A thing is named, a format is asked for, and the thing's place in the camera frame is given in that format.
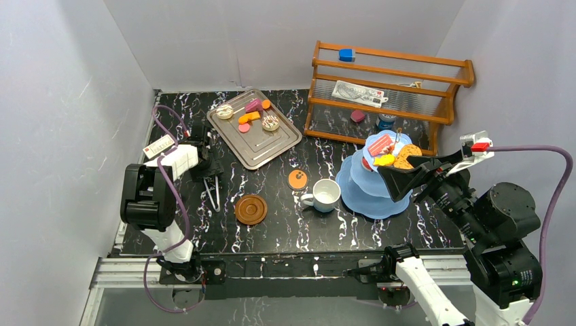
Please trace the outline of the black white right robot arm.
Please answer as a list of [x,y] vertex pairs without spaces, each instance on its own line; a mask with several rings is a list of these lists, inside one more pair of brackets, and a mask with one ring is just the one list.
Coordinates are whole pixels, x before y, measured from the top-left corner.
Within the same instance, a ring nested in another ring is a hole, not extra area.
[[399,281],[432,325],[521,325],[543,283],[543,268],[523,241],[540,226],[531,194],[502,182],[477,196],[469,185],[469,171],[457,170],[453,159],[408,160],[411,170],[381,166],[378,172],[393,200],[420,188],[418,199],[432,199],[465,237],[463,257],[475,295],[475,318],[466,317],[446,297],[409,243],[389,246],[379,262],[344,275]]

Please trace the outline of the red sprinkled donut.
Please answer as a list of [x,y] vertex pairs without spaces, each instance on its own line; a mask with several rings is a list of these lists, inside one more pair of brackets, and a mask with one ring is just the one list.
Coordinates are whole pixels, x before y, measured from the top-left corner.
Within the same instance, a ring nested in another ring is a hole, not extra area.
[[368,161],[367,161],[364,157],[362,157],[361,163],[362,163],[363,168],[364,168],[365,170],[367,170],[368,172],[373,172],[373,171],[374,171],[374,170],[372,169],[372,167],[370,166],[370,164],[368,163]]

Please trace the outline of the pink layered cake slice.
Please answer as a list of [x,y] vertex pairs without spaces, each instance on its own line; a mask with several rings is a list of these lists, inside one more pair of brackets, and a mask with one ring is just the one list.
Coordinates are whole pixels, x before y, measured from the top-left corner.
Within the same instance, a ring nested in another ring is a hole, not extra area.
[[375,157],[378,155],[386,155],[393,151],[395,146],[394,140],[389,134],[384,134],[376,139],[368,148],[368,153]]

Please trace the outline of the brown chocolate chip cookie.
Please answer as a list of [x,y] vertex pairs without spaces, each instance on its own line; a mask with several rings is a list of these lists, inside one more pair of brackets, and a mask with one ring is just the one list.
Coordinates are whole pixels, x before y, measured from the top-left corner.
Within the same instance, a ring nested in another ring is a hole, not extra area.
[[400,168],[404,170],[411,170],[414,167],[408,162],[409,156],[421,156],[422,150],[420,147],[414,144],[404,145],[400,152],[397,154],[395,161],[393,163],[394,168]]

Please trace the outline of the orange yellow pastry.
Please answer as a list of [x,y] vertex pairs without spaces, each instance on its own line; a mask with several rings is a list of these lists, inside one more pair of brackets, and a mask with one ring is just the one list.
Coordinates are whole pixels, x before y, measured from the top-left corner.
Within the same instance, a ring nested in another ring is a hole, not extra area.
[[392,166],[396,161],[396,157],[389,153],[379,157],[374,158],[374,166]]

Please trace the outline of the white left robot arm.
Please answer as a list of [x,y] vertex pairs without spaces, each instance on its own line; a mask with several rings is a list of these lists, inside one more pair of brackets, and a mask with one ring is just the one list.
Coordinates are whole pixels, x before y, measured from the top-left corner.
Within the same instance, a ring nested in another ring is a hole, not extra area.
[[223,169],[211,145],[209,127],[196,124],[180,143],[166,134],[144,147],[147,161],[128,165],[124,173],[121,220],[153,240],[160,252],[157,263],[187,283],[200,279],[203,265],[175,221],[183,201],[174,182],[186,175],[197,183],[218,182]]

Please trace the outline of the white chocolate drizzled donut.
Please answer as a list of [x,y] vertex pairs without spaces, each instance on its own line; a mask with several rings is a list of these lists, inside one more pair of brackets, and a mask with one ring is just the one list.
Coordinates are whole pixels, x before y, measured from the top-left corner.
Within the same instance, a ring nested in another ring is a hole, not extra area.
[[275,115],[265,115],[261,118],[261,124],[264,130],[273,132],[279,128],[280,120]]

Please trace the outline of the steel food tongs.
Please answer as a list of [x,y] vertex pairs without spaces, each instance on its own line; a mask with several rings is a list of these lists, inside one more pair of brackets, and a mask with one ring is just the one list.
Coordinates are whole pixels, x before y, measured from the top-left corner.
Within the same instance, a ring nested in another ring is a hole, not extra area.
[[221,200],[220,200],[220,193],[219,193],[219,176],[215,175],[214,176],[214,189],[211,188],[211,186],[208,183],[209,178],[205,177],[203,179],[203,183],[204,183],[204,187],[206,190],[206,193],[209,197],[209,201],[213,207],[213,210],[218,213],[221,211]]

